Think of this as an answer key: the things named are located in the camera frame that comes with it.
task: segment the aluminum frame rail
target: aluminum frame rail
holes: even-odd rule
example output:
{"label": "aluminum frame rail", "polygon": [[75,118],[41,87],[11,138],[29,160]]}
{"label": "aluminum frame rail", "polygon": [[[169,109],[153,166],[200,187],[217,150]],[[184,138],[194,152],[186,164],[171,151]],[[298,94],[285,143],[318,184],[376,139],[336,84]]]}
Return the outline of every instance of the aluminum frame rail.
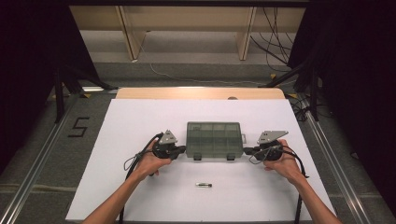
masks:
{"label": "aluminum frame rail", "polygon": [[0,223],[2,224],[12,224],[16,221],[19,213],[21,212],[24,203],[26,202],[30,191],[33,188],[33,185],[37,181],[46,161],[53,150],[61,130],[64,127],[64,124],[67,120],[68,114],[70,113],[73,105],[76,103],[79,94],[71,94],[67,103],[68,107],[59,120],[59,122],[55,123],[51,132],[49,133],[49,137],[47,138],[44,146],[41,148],[40,152],[38,153],[37,157],[35,158],[35,162],[33,163],[29,173],[22,181],[20,187],[18,188],[17,192],[15,193],[12,201],[7,206],[6,212],[2,215],[2,219]]}
{"label": "aluminum frame rail", "polygon": [[[309,105],[309,103],[305,100],[302,101],[303,107]],[[355,218],[356,223],[361,224],[371,224],[373,223],[367,212],[365,211],[363,204],[361,203],[361,199],[359,198],[356,190],[353,188],[351,182],[347,178],[347,174],[344,172],[342,165],[337,160],[335,153],[332,150],[332,146],[326,138],[323,130],[320,127],[320,124],[314,120],[313,116],[310,112],[307,113],[309,125],[312,128],[312,131],[315,137],[318,140],[320,145],[320,149],[323,152],[324,157],[326,158],[327,163],[329,163],[330,168],[332,170],[332,174],[337,181],[338,187],[340,188],[344,198],[346,200],[347,205],[352,213],[352,216]]]}

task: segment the cable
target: cable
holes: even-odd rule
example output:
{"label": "cable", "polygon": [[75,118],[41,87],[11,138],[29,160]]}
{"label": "cable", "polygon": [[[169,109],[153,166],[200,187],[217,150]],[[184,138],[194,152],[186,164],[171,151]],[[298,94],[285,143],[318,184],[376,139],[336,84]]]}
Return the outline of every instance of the cable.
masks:
{"label": "cable", "polygon": [[289,39],[289,41],[291,42],[291,44],[293,45],[294,42],[291,40],[291,38],[290,38],[290,36],[288,35],[288,33],[285,33],[285,34],[286,34],[286,36],[288,37],[288,39]]}
{"label": "cable", "polygon": [[283,56],[284,60],[286,61],[286,58],[289,59],[289,56],[286,53],[285,48],[280,43],[279,34],[277,32],[277,7],[274,8],[274,26],[271,25],[271,22],[270,22],[270,20],[268,18],[267,13],[265,12],[265,8],[264,7],[262,8],[262,11],[264,12],[264,16],[267,19],[268,24],[269,24],[269,26],[271,28],[271,31],[272,31],[271,38],[270,38],[270,41],[268,41],[268,43],[271,43],[272,36],[274,35],[276,37],[276,40],[277,40],[277,43],[278,43],[277,46],[279,47],[279,49],[280,49],[280,51],[282,53],[282,56]]}
{"label": "cable", "polygon": [[[291,149],[290,147],[288,147],[288,146],[282,146],[282,147],[286,147],[286,148],[290,149],[291,152],[286,151],[286,150],[283,150],[283,149],[279,149],[280,146],[277,146],[277,147],[270,147],[270,148],[269,148],[268,150],[266,150],[266,151],[261,150],[261,151],[258,151],[258,152],[256,152],[256,153],[254,153],[254,154],[249,158],[249,161],[250,161],[251,163],[253,163],[253,164],[259,164],[259,163],[262,163],[262,161],[265,161],[265,159],[267,158],[267,155],[268,155],[271,151],[280,151],[280,152],[282,152],[282,153],[286,153],[286,154],[291,155],[292,157],[294,157],[294,158],[300,163],[301,174],[302,174],[305,178],[308,178],[309,176],[307,176],[306,173],[305,173],[305,168],[304,168],[304,165],[303,165],[303,161],[300,159],[300,157],[298,157],[297,153],[295,153],[295,151],[294,151],[293,149]],[[258,153],[263,153],[263,152],[265,153],[265,155],[264,155],[263,159],[260,160],[259,162],[253,162],[253,161],[250,160],[252,157],[254,157],[255,155],[257,155]],[[302,205],[303,205],[303,198],[302,198],[301,195],[299,194],[299,195],[298,195],[298,200],[297,200],[297,208],[296,208],[296,214],[295,214],[295,218],[294,218],[294,224],[298,224],[298,223],[300,222],[300,214],[301,214]]]}
{"label": "cable", "polygon": [[[145,49],[143,48],[142,45],[139,45],[139,48],[141,48],[142,51],[143,51],[144,53],[146,53],[146,51],[145,51]],[[221,81],[221,80],[208,80],[208,81],[202,81],[202,80],[191,79],[191,78],[178,78],[178,77],[170,76],[170,75],[165,74],[165,73],[157,72],[157,71],[153,68],[153,63],[150,63],[149,66],[150,66],[151,71],[154,72],[155,74],[160,75],[160,76],[169,77],[169,78],[172,78],[172,79],[178,80],[178,81],[192,81],[192,82],[198,82],[198,83],[222,83],[222,84],[231,85],[231,86],[234,86],[234,85],[237,85],[237,84],[244,84],[244,83],[249,83],[249,84],[254,84],[254,85],[259,85],[259,86],[260,86],[260,85],[263,85],[263,86],[266,85],[266,84],[263,84],[263,83],[260,83],[260,82],[253,82],[253,81],[239,81],[239,82],[228,82],[228,81]],[[273,69],[274,71],[277,71],[277,72],[288,72],[288,71],[282,71],[282,70],[275,69],[275,68],[273,68],[270,64],[268,64],[268,66],[269,66],[271,69]]]}
{"label": "cable", "polygon": [[[128,177],[129,177],[129,176],[131,175],[131,173],[134,171],[134,168],[135,168],[136,165],[140,162],[140,160],[142,159],[143,155],[144,155],[145,153],[150,152],[150,150],[147,150],[147,149],[148,149],[149,145],[152,143],[152,141],[154,141],[154,139],[156,139],[156,138],[161,138],[162,136],[163,136],[163,133],[157,133],[156,135],[154,135],[154,137],[152,137],[152,138],[148,141],[148,143],[146,144],[146,146],[145,146],[139,153],[137,153],[136,155],[134,155],[134,157],[128,159],[128,160],[124,163],[124,170],[127,170],[127,169],[129,168],[128,174],[126,175],[125,180],[128,179]],[[128,166],[128,168],[125,168],[125,164],[126,164],[128,161],[130,161],[131,159],[134,159],[134,160],[132,161],[131,165]],[[125,206],[122,207],[122,209],[121,209],[121,211],[120,211],[119,224],[122,224],[122,223],[123,223],[124,210],[125,210]]]}
{"label": "cable", "polygon": [[192,81],[192,82],[198,82],[198,83],[212,83],[212,82],[218,82],[218,83],[222,83],[222,84],[227,84],[227,85],[236,85],[236,84],[242,84],[242,83],[250,83],[250,84],[257,84],[257,85],[265,85],[265,84],[261,84],[260,82],[253,82],[253,81],[239,81],[239,82],[227,82],[227,81],[220,81],[220,80],[208,80],[208,81],[203,81],[203,80],[196,80],[196,79],[191,79],[191,78],[179,78],[179,77],[172,77],[168,74],[165,73],[160,73],[155,71],[155,69],[153,68],[152,63],[149,64],[151,71],[153,71],[155,74],[160,75],[160,76],[165,76],[165,77],[169,77],[172,78],[174,80],[178,80],[178,81]]}
{"label": "cable", "polygon": [[259,33],[259,35],[262,37],[262,40],[265,41],[265,42],[267,42],[268,44],[270,44],[270,45],[272,45],[272,46],[275,46],[275,47],[280,47],[279,45],[273,44],[273,43],[269,42],[267,39],[265,39],[265,37],[262,36],[262,33]]}
{"label": "cable", "polygon": [[307,120],[306,112],[308,112],[310,110],[309,106],[306,106],[303,108],[303,104],[302,104],[303,100],[305,100],[305,98],[297,101],[294,104],[290,104],[291,108],[293,110],[294,116],[296,117],[296,119],[298,121],[302,121],[302,122]]}
{"label": "cable", "polygon": [[257,43],[257,41],[253,38],[253,36],[250,36],[250,39],[253,40],[253,42],[257,45],[257,47],[259,47],[259,49],[264,50],[266,53],[270,54],[271,56],[273,56],[274,58],[280,60],[283,64],[287,64],[286,61],[280,59],[279,57],[277,57],[273,52],[269,51],[268,49],[265,49],[263,46],[261,46],[259,43]]}

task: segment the floor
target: floor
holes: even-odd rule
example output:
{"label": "floor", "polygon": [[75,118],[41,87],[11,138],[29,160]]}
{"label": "floor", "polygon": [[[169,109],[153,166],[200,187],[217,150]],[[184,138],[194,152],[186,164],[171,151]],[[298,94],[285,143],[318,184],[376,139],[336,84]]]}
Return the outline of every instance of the floor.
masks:
{"label": "floor", "polygon": [[[99,76],[104,82],[116,86],[236,86],[255,88],[271,81],[271,75],[282,75],[288,68],[279,60],[266,54],[250,42],[248,56],[239,61],[232,33],[189,33],[148,32],[142,52],[137,61],[131,62],[120,32],[82,32]],[[262,34],[267,40],[271,34]],[[267,47],[260,34],[253,38]],[[291,48],[289,38],[279,35],[282,46]],[[270,47],[277,57],[283,56],[279,47]],[[285,93],[295,93],[294,78],[282,83],[279,88]],[[83,86],[91,83],[81,81]],[[64,220],[73,200],[85,165],[91,155],[96,136],[106,115],[106,109],[115,92],[97,92],[75,97],[65,92],[67,119],[56,135],[56,141],[49,147],[49,155],[37,170],[37,178],[28,190],[28,197],[15,223],[68,223]],[[290,103],[304,107],[309,95],[299,93],[299,99],[290,98]],[[396,223],[359,160],[350,156],[352,148],[337,124],[336,117],[319,96],[319,122],[299,121],[300,128],[316,163],[325,189],[344,223]],[[88,127],[83,137],[71,137],[80,133],[73,129],[76,119]],[[49,96],[29,140],[17,152],[8,168],[0,176],[0,211],[6,211],[19,186],[29,176],[35,158],[48,144],[55,121],[55,99]],[[353,209],[347,203],[348,197],[339,184],[336,172],[330,166],[323,145],[319,143],[315,129],[321,128],[335,154],[350,187],[361,202],[362,210],[371,222],[356,219]]]}

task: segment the white tabletop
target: white tabletop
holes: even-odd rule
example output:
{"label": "white tabletop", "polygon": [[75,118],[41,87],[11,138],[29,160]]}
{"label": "white tabletop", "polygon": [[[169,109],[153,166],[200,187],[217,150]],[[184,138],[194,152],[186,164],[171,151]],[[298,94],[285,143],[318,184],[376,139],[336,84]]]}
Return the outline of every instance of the white tabletop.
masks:
{"label": "white tabletop", "polygon": [[[172,131],[186,144],[188,121],[239,122],[244,147],[263,131],[288,131],[289,146],[304,162],[309,183],[333,211],[288,100],[113,100],[66,219],[80,221],[123,182],[123,164],[156,133]],[[298,192],[276,172],[235,161],[194,161],[185,154],[147,177],[125,205],[124,220],[155,222],[258,222],[294,220]],[[206,182],[212,188],[197,188]],[[310,220],[303,206],[301,220]]]}

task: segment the small cylindrical object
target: small cylindrical object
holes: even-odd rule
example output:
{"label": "small cylindrical object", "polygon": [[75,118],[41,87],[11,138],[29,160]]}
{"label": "small cylindrical object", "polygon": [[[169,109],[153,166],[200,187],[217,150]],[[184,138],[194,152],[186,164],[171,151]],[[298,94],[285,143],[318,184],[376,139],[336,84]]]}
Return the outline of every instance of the small cylindrical object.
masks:
{"label": "small cylindrical object", "polygon": [[200,188],[212,188],[212,184],[209,183],[195,183],[195,186]]}

